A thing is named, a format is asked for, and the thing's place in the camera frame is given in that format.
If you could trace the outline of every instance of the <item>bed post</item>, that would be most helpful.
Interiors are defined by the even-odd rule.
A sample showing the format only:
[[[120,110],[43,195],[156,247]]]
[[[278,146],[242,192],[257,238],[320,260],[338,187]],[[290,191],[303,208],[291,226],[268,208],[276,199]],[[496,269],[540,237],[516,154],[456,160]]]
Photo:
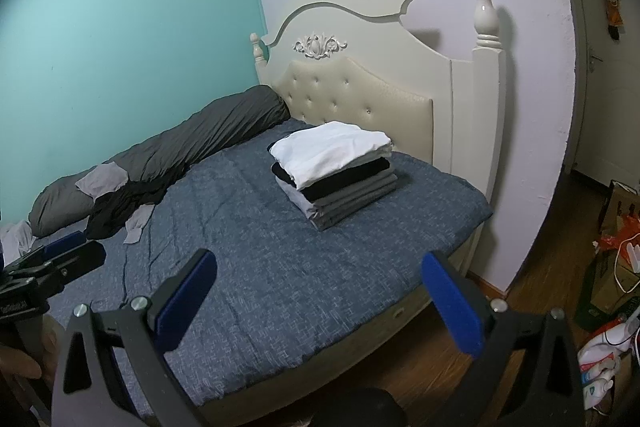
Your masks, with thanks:
[[[257,33],[252,33],[249,35],[249,39],[251,40],[251,44],[254,45],[255,71],[258,73],[258,81],[261,84],[266,84],[264,68],[267,67],[267,61],[264,59],[264,52],[260,47],[260,37]]]
[[[488,200],[494,189],[504,126],[505,57],[500,44],[498,14],[491,0],[476,0],[478,33],[473,56],[473,102],[470,156],[474,165],[466,179]]]

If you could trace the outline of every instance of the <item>blue bedsheet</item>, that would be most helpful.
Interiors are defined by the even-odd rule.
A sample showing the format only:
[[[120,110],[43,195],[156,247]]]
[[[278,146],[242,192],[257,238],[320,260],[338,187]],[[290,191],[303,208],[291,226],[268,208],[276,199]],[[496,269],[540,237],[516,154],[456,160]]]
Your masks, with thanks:
[[[138,244],[123,245],[124,230],[102,241],[104,266],[53,297],[53,316],[66,325],[80,302],[103,311],[151,295],[195,250],[209,248],[218,280],[180,347],[166,356],[200,405],[347,336],[417,287],[425,252],[452,253],[491,215],[464,180],[394,153],[399,188],[318,232],[278,187],[267,152],[305,127],[288,120],[193,166],[169,188]],[[71,225],[47,241],[82,228]],[[123,367],[134,403],[148,413],[131,368]]]

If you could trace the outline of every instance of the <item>bottle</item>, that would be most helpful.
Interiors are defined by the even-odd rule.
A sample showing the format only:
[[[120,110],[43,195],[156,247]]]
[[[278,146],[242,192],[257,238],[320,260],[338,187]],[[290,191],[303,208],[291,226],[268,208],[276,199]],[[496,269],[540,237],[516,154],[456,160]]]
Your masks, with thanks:
[[[622,363],[620,362],[620,357],[616,357],[613,367],[607,367],[606,369],[604,369],[603,372],[597,376],[597,378],[603,378],[604,380],[612,380],[612,378],[615,377],[620,371],[621,366],[622,366]]]
[[[593,333],[591,333],[584,341],[584,343],[586,344],[587,342],[589,342],[591,339],[594,339],[595,337],[597,337],[599,334],[604,333],[604,331],[609,330],[610,328],[612,328],[613,326],[617,326],[618,324],[622,324],[623,322],[626,322],[626,315],[621,313],[620,315],[618,315],[615,319],[613,319],[612,321],[609,321],[608,323],[606,323],[605,325],[599,327],[597,330],[593,331]]]
[[[586,385],[582,390],[582,397],[584,398],[584,410],[591,409],[599,404],[607,391],[613,387],[613,380],[604,380],[604,378],[598,378],[592,381],[589,385]]]
[[[589,367],[583,366],[593,365],[593,362],[598,362],[607,356],[620,355],[627,351],[638,327],[640,327],[640,319],[636,317],[593,337],[578,351],[580,370],[586,371]]]
[[[591,368],[589,368],[588,370],[582,373],[581,375],[582,384],[589,383],[590,381],[595,380],[596,378],[604,378],[604,377],[601,377],[600,375],[603,372],[605,372],[605,370],[612,370],[615,367],[616,367],[615,360],[610,359],[609,357],[607,357],[606,359],[600,360],[599,362],[596,362],[594,365],[591,366]]]

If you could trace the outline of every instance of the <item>carved floral ornament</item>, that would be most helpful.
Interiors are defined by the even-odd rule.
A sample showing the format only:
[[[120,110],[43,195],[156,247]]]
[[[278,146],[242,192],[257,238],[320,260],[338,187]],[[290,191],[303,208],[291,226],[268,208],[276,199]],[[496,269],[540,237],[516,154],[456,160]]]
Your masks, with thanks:
[[[293,49],[297,52],[305,54],[305,57],[320,60],[320,58],[330,57],[334,52],[340,51],[347,47],[346,42],[338,42],[333,35],[326,37],[323,34],[316,35],[315,32],[309,36],[304,36],[297,40],[293,45]]]

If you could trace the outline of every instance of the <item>white cable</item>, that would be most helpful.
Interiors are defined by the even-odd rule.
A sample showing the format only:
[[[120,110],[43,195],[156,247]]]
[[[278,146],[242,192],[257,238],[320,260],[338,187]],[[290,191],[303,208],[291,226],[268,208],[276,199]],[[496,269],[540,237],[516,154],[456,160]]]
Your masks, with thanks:
[[[634,347],[636,348],[636,362],[638,363],[638,367],[640,367],[640,353],[638,349],[638,333],[640,333],[640,328],[636,331],[636,337],[634,339]]]
[[[634,237],[631,237],[629,239],[625,239],[624,241],[620,241],[620,246],[618,247],[618,251],[616,252],[616,259],[615,259],[615,261],[613,261],[613,277],[616,280],[616,284],[618,285],[618,288],[620,288],[620,291],[622,291],[622,293],[624,293],[624,294],[631,293],[633,290],[638,288],[638,286],[640,286],[640,280],[636,284],[634,284],[633,287],[630,290],[625,290],[622,287],[622,284],[620,283],[620,280],[618,279],[618,274],[617,274],[618,257],[620,257],[620,248],[622,248],[622,245],[624,245],[625,243],[635,239],[639,235],[640,235],[640,232],[636,233],[636,235]]]
[[[591,407],[596,413],[598,413],[600,416],[609,416],[609,414],[602,412],[600,409],[598,409],[597,405],[594,405],[593,407]]]

